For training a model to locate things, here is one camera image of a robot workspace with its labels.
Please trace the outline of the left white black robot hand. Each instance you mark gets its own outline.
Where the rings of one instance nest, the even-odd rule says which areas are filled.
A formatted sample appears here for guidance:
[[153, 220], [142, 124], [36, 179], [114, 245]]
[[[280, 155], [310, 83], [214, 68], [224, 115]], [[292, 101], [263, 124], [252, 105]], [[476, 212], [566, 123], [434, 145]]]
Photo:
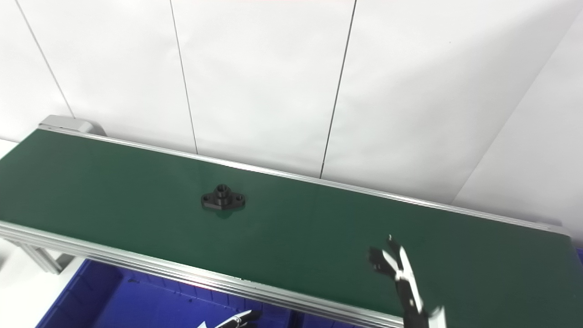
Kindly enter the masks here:
[[237, 313], [215, 326], [207, 326], [206, 322], [202, 322], [199, 328], [256, 328], [257, 322], [260, 320], [263, 312], [250, 310]]

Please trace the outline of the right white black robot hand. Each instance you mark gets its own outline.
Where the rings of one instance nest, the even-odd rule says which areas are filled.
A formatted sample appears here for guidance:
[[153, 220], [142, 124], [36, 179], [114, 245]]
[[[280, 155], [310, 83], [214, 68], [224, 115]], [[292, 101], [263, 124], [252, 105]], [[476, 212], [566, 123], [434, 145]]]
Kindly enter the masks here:
[[392, 235], [387, 237], [386, 243], [390, 251], [370, 247], [367, 259], [375, 272], [388, 276], [394, 282], [403, 310], [404, 328], [445, 328], [445, 307], [436, 307], [432, 312], [425, 309], [404, 247]]

